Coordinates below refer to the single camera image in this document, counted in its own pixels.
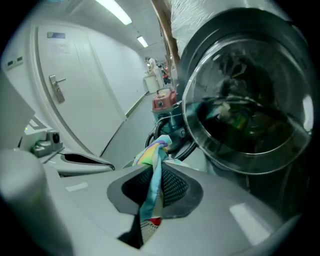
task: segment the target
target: white door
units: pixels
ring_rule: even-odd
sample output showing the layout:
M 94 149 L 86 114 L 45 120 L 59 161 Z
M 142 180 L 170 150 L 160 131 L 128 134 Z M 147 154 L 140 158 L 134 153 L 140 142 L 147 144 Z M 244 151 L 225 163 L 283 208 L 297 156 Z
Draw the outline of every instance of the white door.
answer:
M 124 114 L 99 72 L 87 32 L 71 26 L 41 25 L 37 36 L 43 79 L 58 113 L 74 136 L 100 156 Z M 63 102 L 53 90 L 52 75 L 63 80 L 58 83 Z

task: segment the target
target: ceiling light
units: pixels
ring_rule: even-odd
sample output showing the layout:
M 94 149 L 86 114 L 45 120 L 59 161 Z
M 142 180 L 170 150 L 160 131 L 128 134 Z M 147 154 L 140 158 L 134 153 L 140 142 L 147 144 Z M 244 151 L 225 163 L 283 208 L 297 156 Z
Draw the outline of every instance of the ceiling light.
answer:
M 148 47 L 149 45 L 147 44 L 146 40 L 142 37 L 142 36 L 139 36 L 138 38 L 138 41 L 140 42 L 140 44 L 142 44 L 142 46 L 144 48 Z
M 120 7 L 115 0 L 96 0 L 104 8 L 108 9 L 114 16 L 116 16 L 124 25 L 132 23 L 128 14 Z

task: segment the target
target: person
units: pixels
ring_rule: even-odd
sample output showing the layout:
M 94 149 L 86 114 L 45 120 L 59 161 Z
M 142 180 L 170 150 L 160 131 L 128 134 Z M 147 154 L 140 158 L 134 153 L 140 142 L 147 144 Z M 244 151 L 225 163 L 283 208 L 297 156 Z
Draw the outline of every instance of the person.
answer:
M 154 58 L 150 58 L 150 57 L 145 57 L 145 62 L 148 63 L 149 69 L 153 72 L 153 74 L 155 75 L 155 78 L 159 84 L 159 88 L 163 88 L 164 87 L 164 79 L 163 76 L 161 74 L 161 70 L 158 68 L 157 66 L 157 62 Z

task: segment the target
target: washing machine door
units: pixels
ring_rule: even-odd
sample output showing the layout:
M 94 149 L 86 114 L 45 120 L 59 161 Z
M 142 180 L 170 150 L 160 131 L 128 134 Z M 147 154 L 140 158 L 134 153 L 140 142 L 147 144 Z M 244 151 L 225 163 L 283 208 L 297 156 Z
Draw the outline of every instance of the washing machine door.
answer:
M 220 167 L 275 172 L 310 142 L 318 80 L 305 40 L 280 17 L 248 8 L 214 17 L 187 45 L 181 68 L 186 126 Z

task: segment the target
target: gray floor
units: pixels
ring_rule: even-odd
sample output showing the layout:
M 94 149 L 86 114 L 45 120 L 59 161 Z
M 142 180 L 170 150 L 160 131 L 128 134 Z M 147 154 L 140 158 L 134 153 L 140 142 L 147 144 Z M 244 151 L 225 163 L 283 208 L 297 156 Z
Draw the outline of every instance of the gray floor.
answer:
M 151 94 L 144 97 L 139 106 L 119 128 L 102 154 L 102 158 L 113 163 L 116 169 L 122 169 L 124 165 L 133 160 L 145 148 L 147 136 L 155 123 L 151 112 L 154 96 L 154 94 Z M 191 168 L 215 174 L 212 165 L 199 148 L 185 159 L 184 162 Z

